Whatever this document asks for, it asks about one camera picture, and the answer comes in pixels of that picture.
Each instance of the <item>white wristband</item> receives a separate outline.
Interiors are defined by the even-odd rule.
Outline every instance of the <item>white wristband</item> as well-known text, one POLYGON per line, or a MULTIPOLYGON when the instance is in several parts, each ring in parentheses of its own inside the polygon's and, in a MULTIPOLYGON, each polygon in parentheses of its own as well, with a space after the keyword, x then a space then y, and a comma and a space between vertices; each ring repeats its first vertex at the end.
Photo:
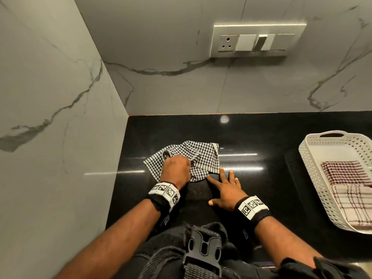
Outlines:
POLYGON ((178 189, 172 184, 168 182, 160 182, 156 184, 150 192, 148 192, 149 195, 156 194, 163 196, 168 202, 169 202, 169 212, 173 209, 173 207, 178 203, 180 200, 180 192, 178 189))
POLYGON ((241 211, 246 218, 252 220, 254 215, 263 209, 269 209, 257 196, 249 197, 244 200, 238 210, 241 211))

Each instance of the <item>plaid cloth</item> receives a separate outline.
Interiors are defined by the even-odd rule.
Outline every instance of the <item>plaid cloth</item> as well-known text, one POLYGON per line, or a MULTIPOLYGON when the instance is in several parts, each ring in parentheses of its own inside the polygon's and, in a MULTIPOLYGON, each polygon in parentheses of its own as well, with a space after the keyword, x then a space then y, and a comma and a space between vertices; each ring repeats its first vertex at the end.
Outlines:
POLYGON ((326 161, 321 166, 331 185, 372 186, 371 179, 358 161, 326 161))
POLYGON ((356 229, 372 228, 372 188, 357 185, 331 186, 336 203, 356 229))
POLYGON ((180 145, 167 146, 144 161, 157 182, 160 181, 161 169, 166 158, 183 155, 191 161, 190 181, 205 179, 208 172, 219 173, 220 159, 218 144, 185 141, 180 145))

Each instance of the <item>folded red and white cloth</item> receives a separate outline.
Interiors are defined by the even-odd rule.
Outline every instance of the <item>folded red and white cloth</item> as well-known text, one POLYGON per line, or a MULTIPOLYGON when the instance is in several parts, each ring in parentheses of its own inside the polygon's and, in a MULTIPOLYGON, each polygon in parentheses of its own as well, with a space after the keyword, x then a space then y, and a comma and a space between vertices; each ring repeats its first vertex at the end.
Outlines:
POLYGON ((358 161, 326 161, 321 163, 321 166, 331 185, 354 184, 372 187, 372 180, 358 161))
POLYGON ((356 229, 372 228, 372 188, 358 185, 331 186, 336 203, 356 229))

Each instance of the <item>basket handle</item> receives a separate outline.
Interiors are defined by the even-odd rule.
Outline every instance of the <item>basket handle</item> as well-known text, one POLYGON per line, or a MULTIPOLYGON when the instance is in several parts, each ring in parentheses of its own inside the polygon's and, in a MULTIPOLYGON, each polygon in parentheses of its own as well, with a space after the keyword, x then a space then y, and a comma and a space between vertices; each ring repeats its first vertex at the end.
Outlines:
POLYGON ((325 131, 325 132, 319 133, 319 137, 342 137, 346 134, 348 134, 346 131, 333 130, 333 131, 325 131))

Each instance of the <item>person's left arm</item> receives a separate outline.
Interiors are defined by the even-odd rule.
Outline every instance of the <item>person's left arm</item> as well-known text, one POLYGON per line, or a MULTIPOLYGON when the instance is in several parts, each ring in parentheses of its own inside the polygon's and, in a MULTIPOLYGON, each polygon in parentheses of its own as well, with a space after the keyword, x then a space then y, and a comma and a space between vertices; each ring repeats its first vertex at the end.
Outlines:
MULTIPOLYGON (((160 179, 181 190, 190 180, 190 161, 180 155, 167 158, 160 179)), ((159 218, 160 211, 151 200, 141 201, 68 262, 55 279, 111 278, 146 240, 159 218)))

